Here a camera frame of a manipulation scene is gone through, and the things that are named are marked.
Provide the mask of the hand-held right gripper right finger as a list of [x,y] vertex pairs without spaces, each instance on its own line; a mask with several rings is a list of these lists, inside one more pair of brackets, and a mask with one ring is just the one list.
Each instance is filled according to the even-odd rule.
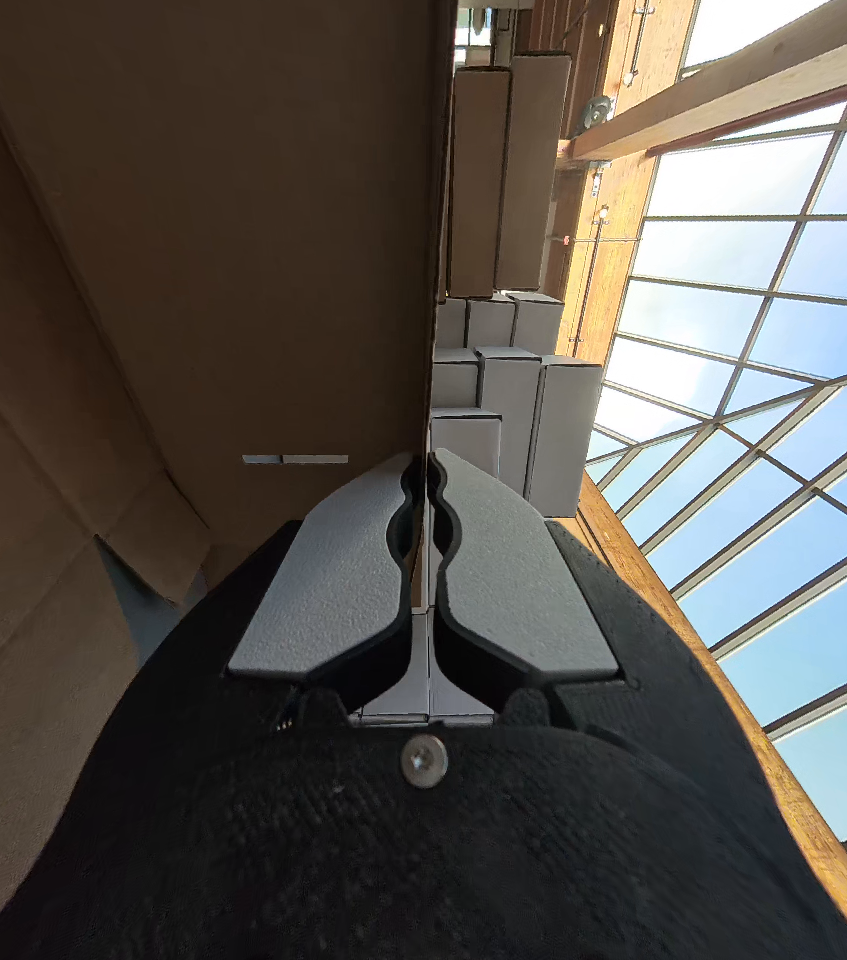
[[620,678],[542,515],[448,449],[430,454],[427,483],[441,554],[432,614],[441,674],[496,714],[520,690]]

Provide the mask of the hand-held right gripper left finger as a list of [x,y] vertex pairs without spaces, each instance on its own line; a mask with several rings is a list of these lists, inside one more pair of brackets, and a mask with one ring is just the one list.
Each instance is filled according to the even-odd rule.
[[237,644],[229,674],[331,690],[349,714],[412,661],[412,576],[422,460],[393,456],[305,517]]

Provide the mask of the brown cardboard mailer box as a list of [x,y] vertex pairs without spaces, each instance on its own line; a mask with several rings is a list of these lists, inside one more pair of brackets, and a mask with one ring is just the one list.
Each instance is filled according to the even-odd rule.
[[422,455],[454,2],[0,2],[0,958],[303,957],[330,800],[229,660]]

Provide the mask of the closed brown cardboard box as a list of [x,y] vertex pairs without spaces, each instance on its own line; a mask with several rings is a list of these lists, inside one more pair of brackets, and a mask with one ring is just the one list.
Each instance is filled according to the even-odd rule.
[[556,157],[573,61],[564,52],[520,54],[510,67],[502,207],[494,283],[536,292],[542,284]]
[[510,102],[510,73],[466,67],[453,86],[447,294],[494,294]]

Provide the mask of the stack of white boxes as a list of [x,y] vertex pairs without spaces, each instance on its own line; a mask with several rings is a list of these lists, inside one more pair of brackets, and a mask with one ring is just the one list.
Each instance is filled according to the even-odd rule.
[[[438,310],[430,447],[497,478],[549,522],[575,514],[595,424],[602,368],[555,351],[561,306],[541,294],[448,300]],[[494,711],[442,674],[432,615],[441,554],[427,508],[429,716],[489,723]]]

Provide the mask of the large glass window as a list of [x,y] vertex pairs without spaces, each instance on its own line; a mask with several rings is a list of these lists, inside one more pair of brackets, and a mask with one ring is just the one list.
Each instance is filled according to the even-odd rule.
[[587,473],[847,852],[847,92],[591,177]]

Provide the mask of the wooden beam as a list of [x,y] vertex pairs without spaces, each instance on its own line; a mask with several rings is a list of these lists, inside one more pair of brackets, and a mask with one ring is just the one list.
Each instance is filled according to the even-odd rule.
[[828,2],[574,138],[574,162],[657,155],[673,143],[793,116],[847,96],[847,2]]

